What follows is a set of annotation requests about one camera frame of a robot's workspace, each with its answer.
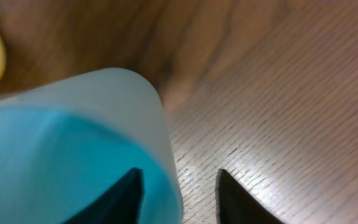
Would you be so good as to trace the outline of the light blue cup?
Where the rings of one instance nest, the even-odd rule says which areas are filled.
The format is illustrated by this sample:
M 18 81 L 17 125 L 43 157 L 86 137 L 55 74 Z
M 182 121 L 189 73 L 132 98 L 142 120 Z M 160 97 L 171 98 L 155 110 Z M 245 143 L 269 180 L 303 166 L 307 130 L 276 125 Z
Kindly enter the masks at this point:
M 0 99 L 0 223 L 65 223 L 132 168 L 138 223 L 181 223 L 162 103 L 139 74 L 105 68 Z

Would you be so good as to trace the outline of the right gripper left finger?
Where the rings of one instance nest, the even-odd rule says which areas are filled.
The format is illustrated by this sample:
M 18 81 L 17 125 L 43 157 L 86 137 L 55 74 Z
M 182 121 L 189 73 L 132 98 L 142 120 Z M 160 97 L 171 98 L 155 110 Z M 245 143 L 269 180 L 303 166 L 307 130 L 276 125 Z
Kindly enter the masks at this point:
M 142 170 L 132 168 L 65 224 L 138 224 L 143 197 Z

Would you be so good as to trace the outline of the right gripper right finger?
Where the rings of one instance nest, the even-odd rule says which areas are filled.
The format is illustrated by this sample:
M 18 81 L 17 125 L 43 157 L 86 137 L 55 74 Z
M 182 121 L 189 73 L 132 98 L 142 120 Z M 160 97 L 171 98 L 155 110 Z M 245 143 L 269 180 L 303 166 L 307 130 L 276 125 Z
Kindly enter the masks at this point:
M 215 194 L 218 224 L 283 224 L 225 169 L 218 170 Z

